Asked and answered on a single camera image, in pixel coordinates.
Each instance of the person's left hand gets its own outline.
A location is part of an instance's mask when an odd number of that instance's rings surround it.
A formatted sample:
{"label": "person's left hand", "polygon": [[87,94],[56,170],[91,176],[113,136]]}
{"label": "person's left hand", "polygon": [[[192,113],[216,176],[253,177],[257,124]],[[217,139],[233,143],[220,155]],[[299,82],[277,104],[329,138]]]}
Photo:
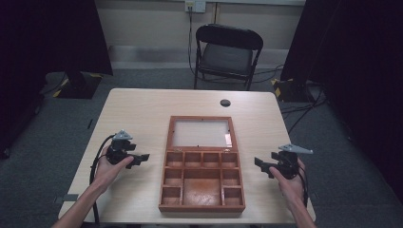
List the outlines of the person's left hand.
{"label": "person's left hand", "polygon": [[107,148],[108,146],[102,151],[102,156],[98,161],[98,168],[94,178],[94,182],[100,184],[102,193],[104,193],[107,187],[116,179],[119,172],[134,159],[132,156],[128,156],[117,164],[111,164],[105,156]]}

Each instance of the gray carpet floor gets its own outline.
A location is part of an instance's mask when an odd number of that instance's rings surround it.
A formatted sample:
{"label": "gray carpet floor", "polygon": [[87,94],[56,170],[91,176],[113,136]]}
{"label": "gray carpet floor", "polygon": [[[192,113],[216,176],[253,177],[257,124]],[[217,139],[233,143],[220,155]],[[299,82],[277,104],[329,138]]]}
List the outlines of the gray carpet floor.
{"label": "gray carpet floor", "polygon": [[[255,77],[251,90],[272,91],[268,78]],[[63,73],[51,73],[44,91]],[[190,69],[116,69],[105,76],[91,100],[56,99],[47,93],[41,111],[0,161],[0,227],[50,227],[67,193],[106,97],[114,87],[192,89]],[[244,90],[236,81],[199,81],[199,89]],[[319,88],[312,87],[314,97]],[[307,104],[279,103],[283,111]],[[284,114],[290,129],[303,112]],[[313,108],[290,133],[291,142],[313,149],[302,155],[318,227],[403,227],[403,207],[376,167],[361,153],[330,105]],[[268,225],[267,227],[295,227]]]}

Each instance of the chair backrest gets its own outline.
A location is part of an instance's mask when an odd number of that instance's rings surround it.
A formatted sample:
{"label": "chair backrest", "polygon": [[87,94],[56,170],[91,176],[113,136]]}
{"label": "chair backrest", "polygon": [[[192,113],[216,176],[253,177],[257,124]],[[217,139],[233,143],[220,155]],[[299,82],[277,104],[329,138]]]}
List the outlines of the chair backrest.
{"label": "chair backrest", "polygon": [[263,40],[250,29],[234,28],[218,24],[207,24],[196,31],[197,42],[227,46],[232,48],[244,48],[261,50]]}

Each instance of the small square compartment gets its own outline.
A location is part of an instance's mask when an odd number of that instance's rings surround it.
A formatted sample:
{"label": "small square compartment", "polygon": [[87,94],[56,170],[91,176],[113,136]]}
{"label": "small square compartment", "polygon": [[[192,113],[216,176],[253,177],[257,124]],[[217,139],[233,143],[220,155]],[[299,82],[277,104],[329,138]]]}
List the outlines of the small square compartment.
{"label": "small square compartment", "polygon": [[219,153],[204,153],[202,157],[203,167],[217,168],[220,166]]}
{"label": "small square compartment", "polygon": [[244,205],[240,188],[224,188],[224,203],[227,206]]}
{"label": "small square compartment", "polygon": [[164,187],[161,197],[163,205],[180,205],[181,204],[181,188],[180,187]]}
{"label": "small square compartment", "polygon": [[186,167],[201,167],[202,166],[202,154],[187,152],[184,154],[184,166]]}
{"label": "small square compartment", "polygon": [[240,171],[238,169],[222,169],[222,184],[227,186],[240,185]]}
{"label": "small square compartment", "polygon": [[163,184],[172,186],[182,185],[182,170],[181,169],[165,169],[163,175]]}
{"label": "small square compartment", "polygon": [[238,167],[238,155],[236,153],[223,153],[221,155],[222,168]]}
{"label": "small square compartment", "polygon": [[184,170],[183,205],[222,205],[220,169]]}
{"label": "small square compartment", "polygon": [[169,167],[183,166],[183,152],[167,152],[165,165]]}

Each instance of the round black object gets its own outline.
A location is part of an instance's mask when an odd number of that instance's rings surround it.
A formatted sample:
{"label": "round black object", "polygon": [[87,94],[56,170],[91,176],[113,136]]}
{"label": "round black object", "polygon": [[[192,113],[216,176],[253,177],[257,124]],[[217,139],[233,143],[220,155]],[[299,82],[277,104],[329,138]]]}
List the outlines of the round black object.
{"label": "round black object", "polygon": [[220,104],[221,104],[221,106],[227,107],[227,106],[231,105],[231,102],[226,99],[222,99],[220,101]]}

